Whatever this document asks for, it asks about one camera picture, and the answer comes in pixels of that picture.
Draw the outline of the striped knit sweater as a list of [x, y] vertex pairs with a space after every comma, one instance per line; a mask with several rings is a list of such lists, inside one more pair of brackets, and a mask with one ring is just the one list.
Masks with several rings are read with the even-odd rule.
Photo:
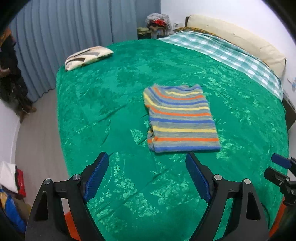
[[149, 113], [147, 144], [156, 153], [219, 151], [220, 140], [200, 85], [154, 84], [143, 92]]

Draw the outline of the stack of folded clothes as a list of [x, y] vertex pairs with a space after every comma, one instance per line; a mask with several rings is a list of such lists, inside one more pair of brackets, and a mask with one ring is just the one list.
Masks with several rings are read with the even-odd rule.
[[17, 232], [24, 234], [32, 207], [26, 197], [23, 172], [15, 164], [1, 161], [1, 210]]

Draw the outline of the pile of clothes on nightstand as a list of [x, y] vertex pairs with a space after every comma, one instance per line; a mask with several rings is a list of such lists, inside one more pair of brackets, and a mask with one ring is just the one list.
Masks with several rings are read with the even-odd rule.
[[170, 17], [166, 14], [153, 13], [145, 19], [146, 27], [138, 27], [137, 38], [159, 39], [173, 34]]

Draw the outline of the orange fuzzy blanket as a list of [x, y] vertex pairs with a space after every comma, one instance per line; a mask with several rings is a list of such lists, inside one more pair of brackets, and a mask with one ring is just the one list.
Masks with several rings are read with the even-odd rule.
[[[271, 229], [269, 230], [269, 236], [271, 237], [272, 235], [275, 234], [275, 232], [277, 231], [279, 225], [280, 225], [280, 221], [283, 217], [284, 211], [286, 209], [286, 206], [283, 204], [283, 201], [285, 200], [285, 198], [282, 199], [279, 210], [277, 212], [276, 218], [274, 220], [274, 223], [271, 227]], [[76, 230], [76, 226], [74, 225], [74, 221], [71, 215], [71, 212], [67, 212], [65, 214], [65, 220], [66, 220], [66, 224], [70, 233], [70, 236], [75, 239], [75, 240], [81, 240], [79, 237], [79, 234]]]

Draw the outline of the dark wooden nightstand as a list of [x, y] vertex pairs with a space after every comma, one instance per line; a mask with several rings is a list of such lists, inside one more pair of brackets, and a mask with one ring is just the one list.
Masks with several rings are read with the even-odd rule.
[[287, 96], [283, 97], [283, 107], [285, 108], [285, 121], [287, 124], [287, 130], [289, 130], [296, 120], [295, 106], [292, 104]]

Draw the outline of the teal checked sheet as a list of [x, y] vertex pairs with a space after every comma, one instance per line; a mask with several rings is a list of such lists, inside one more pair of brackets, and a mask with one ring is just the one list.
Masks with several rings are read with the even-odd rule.
[[219, 37], [193, 31], [181, 31], [160, 39], [208, 55], [236, 69], [263, 86], [278, 99], [283, 99], [281, 80], [262, 60]]

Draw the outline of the beige long pillow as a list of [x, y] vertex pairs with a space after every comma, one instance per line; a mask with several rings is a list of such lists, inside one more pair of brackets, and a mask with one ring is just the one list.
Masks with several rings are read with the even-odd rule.
[[226, 21], [201, 15], [186, 17], [185, 25], [205, 30], [231, 42], [261, 59], [279, 78], [283, 77], [287, 61], [285, 56], [272, 44], [253, 33]]

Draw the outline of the green bedspread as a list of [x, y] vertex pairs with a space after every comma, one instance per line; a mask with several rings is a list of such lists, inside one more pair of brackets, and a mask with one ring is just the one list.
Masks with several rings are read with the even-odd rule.
[[289, 155], [282, 102], [246, 74], [211, 57], [161, 40], [111, 45], [97, 63], [57, 73], [58, 123], [68, 173], [80, 173], [101, 152], [109, 167], [88, 208], [106, 240], [188, 240], [206, 209], [185, 165], [185, 153], [147, 146], [143, 91], [154, 84], [198, 84], [209, 102], [219, 152], [196, 153], [230, 181], [248, 178], [269, 225], [282, 195], [264, 178], [271, 155]]

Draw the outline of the patterned small pillow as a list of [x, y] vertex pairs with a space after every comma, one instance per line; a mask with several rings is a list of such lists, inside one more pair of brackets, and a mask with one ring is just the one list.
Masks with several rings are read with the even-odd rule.
[[76, 68], [80, 68], [92, 63], [95, 63], [101, 59], [110, 57], [113, 54], [111, 49], [102, 46], [95, 46], [81, 50], [70, 55], [65, 61], [65, 71], [71, 71]]

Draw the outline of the blue-grey curtain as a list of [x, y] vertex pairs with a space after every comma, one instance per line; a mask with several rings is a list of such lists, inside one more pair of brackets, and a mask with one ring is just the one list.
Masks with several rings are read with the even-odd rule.
[[10, 29], [29, 99], [35, 102], [56, 87], [56, 74], [68, 56], [135, 40], [146, 17], [160, 11], [160, 1], [28, 2]]

